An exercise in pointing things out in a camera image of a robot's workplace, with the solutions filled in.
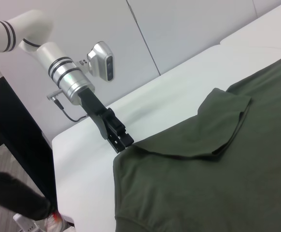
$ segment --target black cable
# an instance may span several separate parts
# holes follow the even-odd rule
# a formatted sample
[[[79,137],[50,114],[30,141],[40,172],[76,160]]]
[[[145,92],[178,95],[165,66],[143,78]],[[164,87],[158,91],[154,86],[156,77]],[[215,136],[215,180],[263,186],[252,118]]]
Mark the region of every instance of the black cable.
[[[64,115],[65,115],[69,120],[71,120],[72,122],[79,122],[79,121],[82,120],[83,118],[86,118],[86,117],[87,117],[87,116],[82,116],[82,117],[80,117],[79,119],[74,120],[74,119],[72,119],[70,116],[68,116],[67,112],[65,112],[64,109],[61,109],[61,110],[62,110],[62,112],[64,113]]]
[[[64,110],[64,108],[63,108],[63,105],[61,105],[61,103],[59,102],[58,99],[55,99],[55,100],[54,100],[54,103],[59,107],[60,110],[62,110],[62,112],[64,113],[64,115],[65,115],[69,120],[71,120],[72,122],[79,122],[79,121],[82,120],[83,118],[88,117],[88,115],[86,115],[86,116],[80,117],[80,118],[77,119],[77,120],[74,120],[74,119],[72,119],[70,116],[68,116],[67,112],[65,112],[65,110]]]

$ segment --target white table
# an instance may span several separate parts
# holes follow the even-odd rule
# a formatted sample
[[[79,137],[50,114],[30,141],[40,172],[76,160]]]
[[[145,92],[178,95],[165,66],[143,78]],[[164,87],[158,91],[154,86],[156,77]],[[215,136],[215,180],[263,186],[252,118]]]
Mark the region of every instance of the white table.
[[[281,58],[281,50],[217,45],[138,88],[110,107],[137,142],[197,114],[218,87]],[[90,118],[53,140],[58,208],[77,232],[114,232],[113,148]]]
[[[281,5],[226,37],[220,44],[281,48]]]

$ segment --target white wall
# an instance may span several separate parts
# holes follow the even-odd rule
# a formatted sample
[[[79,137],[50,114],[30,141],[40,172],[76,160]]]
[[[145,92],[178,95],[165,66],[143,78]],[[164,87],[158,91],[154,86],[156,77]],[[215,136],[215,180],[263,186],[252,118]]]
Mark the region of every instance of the white wall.
[[[54,20],[50,41],[57,42],[76,61],[84,59],[101,40],[110,46],[116,59],[115,79],[106,83],[89,75],[105,105],[158,76],[124,0],[0,0],[0,20],[31,9],[43,10]],[[47,100],[46,95],[57,87],[33,58],[20,49],[0,54],[0,70],[49,140],[73,125]],[[59,99],[71,117],[85,114],[64,96]]]
[[[281,0],[253,0],[258,17],[266,14],[277,6],[281,5]]]
[[[252,0],[128,0],[161,73],[255,20]]]

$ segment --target cable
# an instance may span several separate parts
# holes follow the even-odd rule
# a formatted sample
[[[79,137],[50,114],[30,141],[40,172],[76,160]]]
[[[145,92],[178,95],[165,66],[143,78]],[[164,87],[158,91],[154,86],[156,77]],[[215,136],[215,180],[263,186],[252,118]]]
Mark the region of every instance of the cable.
[[[61,110],[62,110],[62,112],[64,113],[64,115],[65,115],[69,120],[71,120],[72,122],[79,122],[79,121],[82,120],[83,118],[86,118],[86,117],[87,117],[87,116],[82,116],[82,117],[80,117],[79,119],[74,120],[74,119],[72,119],[70,116],[68,116],[67,112],[65,112],[64,109],[61,109]]]
[[[59,102],[59,100],[55,97],[52,97],[53,102],[59,107],[60,110],[62,110],[62,112],[64,113],[64,115],[71,120],[72,122],[79,122],[80,120],[82,120],[83,118],[88,117],[88,115],[82,116],[77,120],[72,119],[70,116],[68,116],[67,112],[65,112],[63,105]]]

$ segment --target black stripe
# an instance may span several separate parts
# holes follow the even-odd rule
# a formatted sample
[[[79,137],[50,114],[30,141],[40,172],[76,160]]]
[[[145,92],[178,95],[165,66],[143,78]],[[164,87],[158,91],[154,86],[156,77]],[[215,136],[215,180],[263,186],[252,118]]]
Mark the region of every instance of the black stripe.
[[[63,59],[70,59],[72,60],[70,57],[60,57],[58,59],[56,59],[50,66],[49,66],[49,69],[48,69],[48,75],[50,76],[50,71],[51,69],[53,68],[53,66],[60,60],[63,60]]]
[[[30,41],[28,41],[28,40],[26,40],[26,39],[23,39],[23,41],[24,41],[25,43],[27,43],[27,44],[33,46],[33,47],[40,47],[40,46],[41,46],[41,45],[37,45],[37,44],[35,44],[35,43],[31,43]]]
[[[12,48],[9,50],[9,52],[10,51],[12,51],[14,48],[15,48],[15,44],[16,44],[16,35],[15,35],[15,31],[14,31],[14,28],[12,27],[12,25],[9,23],[9,22],[7,22],[7,21],[4,21],[7,25],[9,25],[10,26],[10,28],[11,28],[11,31],[12,31],[12,34],[13,34],[13,45],[12,45]]]
[[[10,35],[10,31],[8,30],[7,26],[0,21],[0,23],[4,26],[5,30],[6,30],[6,34],[7,34],[7,47],[3,52],[6,52],[7,49],[9,49],[10,45],[11,45],[11,35]]]
[[[66,74],[68,74],[68,73],[70,73],[70,72],[72,72],[72,71],[75,71],[75,70],[81,71],[79,68],[73,68],[73,69],[67,70],[65,73],[63,73],[63,74],[59,77],[58,82],[57,82],[57,86],[59,87],[60,81],[62,80],[62,78],[63,78]]]
[[[54,74],[55,74],[55,72],[57,71],[57,69],[58,69],[60,66],[62,66],[62,65],[64,65],[64,64],[68,64],[68,63],[73,63],[73,61],[72,61],[72,60],[66,60],[66,61],[60,63],[57,67],[54,68],[54,70],[52,71],[52,74],[50,75],[50,78],[51,78],[52,80],[54,80]]]

